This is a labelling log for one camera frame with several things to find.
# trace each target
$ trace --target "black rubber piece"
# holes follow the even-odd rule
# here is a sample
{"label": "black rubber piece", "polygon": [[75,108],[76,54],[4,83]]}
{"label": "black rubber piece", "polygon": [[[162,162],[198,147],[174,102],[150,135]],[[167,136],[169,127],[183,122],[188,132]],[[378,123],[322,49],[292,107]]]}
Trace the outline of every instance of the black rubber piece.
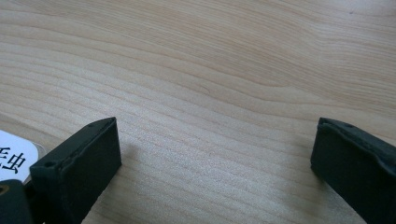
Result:
{"label": "black rubber piece", "polygon": [[396,223],[396,147],[350,124],[320,119],[311,168],[367,223]]}
{"label": "black rubber piece", "polygon": [[46,224],[81,223],[120,166],[115,118],[85,126],[32,165],[34,189],[54,213]]}
{"label": "black rubber piece", "polygon": [[19,180],[0,182],[0,223],[33,224],[29,204]]}

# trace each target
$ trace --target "wooden table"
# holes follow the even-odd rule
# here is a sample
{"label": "wooden table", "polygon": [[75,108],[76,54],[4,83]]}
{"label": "wooden table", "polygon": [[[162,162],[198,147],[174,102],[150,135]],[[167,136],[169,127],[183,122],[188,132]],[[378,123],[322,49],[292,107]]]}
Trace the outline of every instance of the wooden table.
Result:
{"label": "wooden table", "polygon": [[363,223],[309,159],[319,117],[396,145],[396,2],[6,0],[0,78],[46,148],[117,117],[84,223]]}

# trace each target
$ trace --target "black clamp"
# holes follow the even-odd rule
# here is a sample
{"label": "black clamp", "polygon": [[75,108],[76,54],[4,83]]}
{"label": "black clamp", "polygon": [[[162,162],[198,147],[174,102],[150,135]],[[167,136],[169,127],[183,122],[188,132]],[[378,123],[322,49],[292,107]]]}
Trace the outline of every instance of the black clamp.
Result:
{"label": "black clamp", "polygon": [[120,166],[116,119],[88,124],[32,165],[25,186],[0,182],[0,223],[81,223]]}

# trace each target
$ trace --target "white paper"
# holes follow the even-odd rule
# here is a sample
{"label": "white paper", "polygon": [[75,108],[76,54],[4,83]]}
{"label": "white paper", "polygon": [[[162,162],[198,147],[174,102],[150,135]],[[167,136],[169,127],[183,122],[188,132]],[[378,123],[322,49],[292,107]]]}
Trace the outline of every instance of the white paper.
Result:
{"label": "white paper", "polygon": [[24,182],[30,174],[29,167],[37,160],[38,151],[32,142],[0,130],[0,181]]}

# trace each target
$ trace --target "black object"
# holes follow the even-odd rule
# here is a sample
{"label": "black object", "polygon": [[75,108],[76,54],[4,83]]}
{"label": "black object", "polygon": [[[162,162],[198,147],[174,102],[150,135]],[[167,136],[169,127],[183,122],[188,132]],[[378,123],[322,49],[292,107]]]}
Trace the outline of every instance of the black object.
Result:
{"label": "black object", "polygon": [[350,124],[320,119],[311,168],[367,223],[396,223],[396,147]]}
{"label": "black object", "polygon": [[116,119],[93,122],[32,165],[25,186],[0,182],[0,223],[81,223],[120,166]]}

